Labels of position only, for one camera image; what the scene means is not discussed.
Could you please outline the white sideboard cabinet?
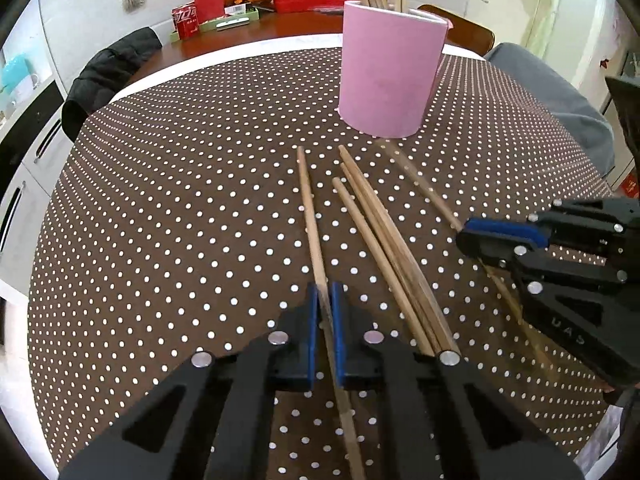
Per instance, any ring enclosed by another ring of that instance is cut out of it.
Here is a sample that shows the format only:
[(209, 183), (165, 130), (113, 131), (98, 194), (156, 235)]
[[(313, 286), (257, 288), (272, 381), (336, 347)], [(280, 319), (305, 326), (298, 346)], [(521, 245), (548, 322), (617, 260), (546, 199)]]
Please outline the white sideboard cabinet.
[(38, 236), (73, 143), (62, 126), (64, 93), (28, 74), (2, 96), (1, 281), (28, 294)]

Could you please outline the black jacket on chair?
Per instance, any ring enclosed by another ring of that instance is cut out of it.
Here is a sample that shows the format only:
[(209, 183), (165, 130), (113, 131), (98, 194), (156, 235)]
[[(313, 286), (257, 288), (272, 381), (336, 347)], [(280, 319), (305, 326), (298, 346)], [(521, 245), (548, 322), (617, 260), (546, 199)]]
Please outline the black jacket on chair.
[(61, 112), (66, 136), (75, 142), (88, 117), (108, 104), (161, 48), (154, 30), (143, 27), (99, 51), (74, 79), (67, 93)]

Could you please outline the brown wooden chair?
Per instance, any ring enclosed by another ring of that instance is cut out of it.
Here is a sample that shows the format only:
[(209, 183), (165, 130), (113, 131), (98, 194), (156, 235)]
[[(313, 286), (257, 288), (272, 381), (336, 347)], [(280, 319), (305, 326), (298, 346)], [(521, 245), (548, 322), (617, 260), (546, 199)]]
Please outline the brown wooden chair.
[(447, 32), (447, 41), (454, 46), (465, 48), (480, 56), (486, 55), (495, 47), (495, 34), (480, 24), (432, 4), (422, 4), (419, 10), (436, 14), (450, 21), (452, 27)]

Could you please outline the wooden chopstick five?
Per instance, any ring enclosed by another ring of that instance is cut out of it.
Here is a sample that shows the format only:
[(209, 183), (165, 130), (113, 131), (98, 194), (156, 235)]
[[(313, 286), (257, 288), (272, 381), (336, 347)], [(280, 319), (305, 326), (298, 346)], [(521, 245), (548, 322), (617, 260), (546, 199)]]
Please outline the wooden chopstick five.
[[(391, 140), (377, 140), (376, 144), (378, 144), (387, 157), (408, 177), (409, 182), (416, 186), (421, 193), (431, 201), (450, 226), (459, 233), (463, 229), (461, 221), (427, 180), (424, 179), (420, 171), (416, 169), (416, 166), (414, 166), (412, 161), (408, 159), (408, 156), (401, 151), (399, 146)], [(498, 278), (498, 275), (495, 274), (494, 271), (491, 271), (489, 266), (486, 266), (482, 260), (477, 259), (477, 262), (483, 268), (488, 278), (494, 282), (502, 298), (506, 300), (506, 304), (509, 306), (515, 321), (518, 322), (518, 325), (521, 326), (521, 329), (530, 341), (537, 360), (540, 362), (540, 365), (544, 366), (544, 374), (546, 377), (550, 382), (558, 380), (558, 371), (544, 353), (544, 342), (542, 341), (541, 334), (524, 320), (522, 306), (514, 296), (514, 293), (510, 291), (510, 288), (506, 286), (506, 284)]]

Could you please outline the green tray with items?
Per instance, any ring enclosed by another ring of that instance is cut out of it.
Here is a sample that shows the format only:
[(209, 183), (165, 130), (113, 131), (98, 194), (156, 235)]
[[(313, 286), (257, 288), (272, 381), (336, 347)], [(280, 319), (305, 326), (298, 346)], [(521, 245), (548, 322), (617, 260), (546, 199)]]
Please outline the green tray with items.
[[(214, 20), (203, 24), (198, 23), (200, 25), (199, 35), (204, 34), (204, 32), (219, 32), (220, 30), (244, 26), (250, 22), (257, 22), (258, 20), (259, 11), (257, 9), (246, 9), (244, 12), (225, 15), (222, 18), (215, 18)], [(178, 38), (175, 29), (169, 34), (169, 41), (172, 44), (181, 41)]]

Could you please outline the wooden chopstick three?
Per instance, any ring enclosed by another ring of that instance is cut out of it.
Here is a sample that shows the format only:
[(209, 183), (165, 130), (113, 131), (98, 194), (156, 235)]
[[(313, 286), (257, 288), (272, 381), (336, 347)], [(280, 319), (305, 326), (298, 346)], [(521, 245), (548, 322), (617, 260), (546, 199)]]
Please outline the wooden chopstick three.
[(404, 269), (402, 268), (402, 260), (399, 259), (398, 253), (395, 252), (395, 247), (392, 241), (390, 240), (390, 234), (388, 234), (388, 229), (386, 229), (386, 227), (383, 226), (383, 221), (380, 218), (378, 218), (378, 216), (374, 212), (374, 206), (371, 205), (369, 200), (367, 199), (366, 192), (364, 192), (363, 189), (361, 188), (361, 185), (357, 183), (356, 177), (352, 175), (352, 172), (347, 168), (346, 164), (342, 162), (340, 167), (341, 167), (341, 170), (343, 171), (344, 177), (346, 178), (348, 184), (352, 188), (350, 191), (348, 190), (347, 191), (349, 192), (350, 196), (352, 196), (352, 199), (356, 202), (360, 211), (364, 215), (364, 218), (366, 218), (370, 228), (374, 232), (376, 238), (378, 239), (384, 252), (386, 253), (386, 257), (388, 258), (388, 260), (390, 260), (390, 264), (392, 265), (396, 275), (398, 276), (398, 280), (400, 281), (402, 288), (407, 294), (413, 306), (413, 309), (416, 311), (416, 315), (418, 316), (425, 330), (425, 333), (427, 334), (427, 337), (430, 338), (431, 344), (436, 354), (437, 351), (442, 348), (442, 346), (439, 344), (439, 341), (437, 340), (434, 330), (431, 328), (430, 322), (428, 322), (428, 318), (426, 314), (423, 312), (420, 304), (415, 306), (413, 303), (412, 292), (410, 292), (410, 289), (408, 289), (405, 272), (404, 272)]

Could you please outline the grey jacket on chair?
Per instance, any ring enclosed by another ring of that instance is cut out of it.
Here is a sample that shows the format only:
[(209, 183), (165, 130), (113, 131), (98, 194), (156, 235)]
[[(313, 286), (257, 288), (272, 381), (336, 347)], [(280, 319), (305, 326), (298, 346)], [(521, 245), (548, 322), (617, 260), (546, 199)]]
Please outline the grey jacket on chair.
[(563, 125), (604, 177), (614, 167), (614, 132), (567, 80), (518, 44), (503, 42), (484, 59), (531, 93)]

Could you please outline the teal humidifier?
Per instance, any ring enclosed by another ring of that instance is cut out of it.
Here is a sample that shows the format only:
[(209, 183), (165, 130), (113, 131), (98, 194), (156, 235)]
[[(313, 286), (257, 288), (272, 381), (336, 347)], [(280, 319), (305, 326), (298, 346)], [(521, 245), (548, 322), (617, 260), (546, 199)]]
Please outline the teal humidifier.
[(35, 92), (39, 77), (30, 69), (24, 55), (17, 55), (1, 71), (1, 109), (17, 107), (27, 101)]

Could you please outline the pink cylindrical cup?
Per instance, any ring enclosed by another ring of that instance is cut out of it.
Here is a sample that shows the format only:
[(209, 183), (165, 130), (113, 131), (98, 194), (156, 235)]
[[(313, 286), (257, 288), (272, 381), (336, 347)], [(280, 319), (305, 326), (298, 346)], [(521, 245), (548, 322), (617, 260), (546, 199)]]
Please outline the pink cylindrical cup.
[(369, 136), (399, 139), (417, 133), (436, 86), (450, 21), (344, 3), (338, 114)]

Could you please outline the wooden chopstick one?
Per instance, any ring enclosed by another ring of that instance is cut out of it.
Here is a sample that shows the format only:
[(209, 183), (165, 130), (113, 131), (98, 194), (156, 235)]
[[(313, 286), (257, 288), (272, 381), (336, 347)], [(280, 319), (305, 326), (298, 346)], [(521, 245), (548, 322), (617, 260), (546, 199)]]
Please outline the wooden chopstick one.
[(355, 423), (352, 418), (352, 404), (350, 403), (348, 393), (338, 383), (334, 351), (335, 338), (333, 333), (333, 318), (328, 289), (329, 282), (326, 278), (326, 268), (324, 267), (323, 262), (321, 240), (317, 226), (316, 212), (314, 211), (314, 196), (312, 196), (311, 180), (306, 163), (305, 151), (301, 146), (296, 148), (296, 159), (300, 195), (302, 196), (304, 207), (311, 269), (312, 274), (314, 274), (314, 284), (316, 284), (319, 293), (322, 330), (324, 341), (326, 342), (326, 354), (329, 359), (335, 402), (338, 414), (340, 415), (341, 427), (343, 429), (343, 440), (349, 462), (350, 474), (353, 479), (366, 480), (366, 471), (364, 470), (360, 447), (357, 441)]

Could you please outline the wooden chopstick two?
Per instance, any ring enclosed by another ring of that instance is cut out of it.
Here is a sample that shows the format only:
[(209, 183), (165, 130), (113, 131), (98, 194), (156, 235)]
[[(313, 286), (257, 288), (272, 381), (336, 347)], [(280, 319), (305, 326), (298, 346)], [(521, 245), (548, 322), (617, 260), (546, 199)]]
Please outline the wooden chopstick two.
[(369, 252), (374, 258), (374, 261), (378, 265), (378, 270), (382, 273), (388, 288), (396, 300), (396, 304), (398, 304), (401, 313), (404, 315), (412, 336), (418, 344), (418, 348), (427, 356), (434, 356), (435, 351), (430, 338), (427, 337), (427, 334), (416, 315), (416, 311), (413, 309), (407, 294), (398, 280), (398, 276), (390, 264), (390, 260), (386, 257), (386, 253), (370, 228), (369, 223), (366, 218), (364, 218), (364, 215), (360, 211), (356, 202), (352, 199), (352, 196), (350, 196), (342, 181), (339, 178), (333, 178), (332, 185), (338, 196), (340, 196), (343, 205), (346, 207), (350, 218), (352, 218), (352, 221), (355, 223), (355, 226), (366, 243), (367, 248), (369, 248)]

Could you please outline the red soda can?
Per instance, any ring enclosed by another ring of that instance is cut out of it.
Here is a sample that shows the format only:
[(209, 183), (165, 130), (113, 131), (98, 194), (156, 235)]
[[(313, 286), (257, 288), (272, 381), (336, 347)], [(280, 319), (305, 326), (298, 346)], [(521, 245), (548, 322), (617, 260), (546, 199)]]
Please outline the red soda can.
[(185, 40), (198, 36), (200, 25), (198, 24), (198, 12), (194, 2), (176, 6), (171, 10), (172, 21), (175, 31), (180, 40)]

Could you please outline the wooden chopstick four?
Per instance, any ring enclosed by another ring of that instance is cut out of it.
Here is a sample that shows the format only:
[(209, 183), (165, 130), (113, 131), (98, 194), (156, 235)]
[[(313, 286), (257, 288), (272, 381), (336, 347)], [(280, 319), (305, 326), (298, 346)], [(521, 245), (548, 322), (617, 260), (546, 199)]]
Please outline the wooden chopstick four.
[(430, 322), (431, 328), (434, 330), (439, 344), (442, 346), (437, 353), (445, 350), (459, 352), (460, 349), (457, 341), (451, 333), (445, 315), (442, 313), (442, 309), (439, 307), (433, 294), (431, 285), (428, 284), (426, 277), (420, 269), (419, 263), (416, 261), (416, 258), (413, 257), (398, 227), (395, 226), (392, 217), (382, 204), (382, 200), (380, 200), (373, 191), (369, 181), (359, 169), (355, 159), (349, 154), (347, 148), (341, 145), (338, 148), (338, 152), (340, 153), (342, 162), (346, 164), (347, 168), (352, 172), (352, 175), (356, 177), (357, 183), (360, 184), (363, 191), (366, 192), (366, 197), (370, 204), (374, 206), (374, 212), (378, 218), (383, 221), (383, 226), (388, 229), (388, 234), (390, 234), (390, 240), (394, 244), (395, 252), (398, 253), (399, 259), (402, 260), (402, 268), (405, 272), (408, 289), (412, 292), (413, 303), (415, 306), (420, 304), (428, 318), (428, 322)]

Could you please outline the brown polka dot tablecloth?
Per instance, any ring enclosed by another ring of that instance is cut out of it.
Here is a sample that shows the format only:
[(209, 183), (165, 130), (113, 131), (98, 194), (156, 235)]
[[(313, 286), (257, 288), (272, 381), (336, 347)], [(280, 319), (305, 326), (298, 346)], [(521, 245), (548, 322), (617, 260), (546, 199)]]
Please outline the brown polka dot tablecloth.
[[(193, 352), (241, 350), (312, 281), (296, 150), (314, 186), (326, 275), (386, 336), (416, 344), (335, 193), (344, 145), (434, 290), (462, 356), (574, 457), (606, 411), (598, 380), (532, 344), (495, 283), (376, 141), (337, 113), (341, 50), (252, 56), (127, 96), (90, 117), (58, 179), (29, 286), (30, 377), (55, 465)], [(444, 56), (423, 126), (396, 141), (462, 222), (524, 220), (608, 195), (541, 102), (488, 62)], [(278, 393), (269, 479), (349, 479), (329, 369)]]

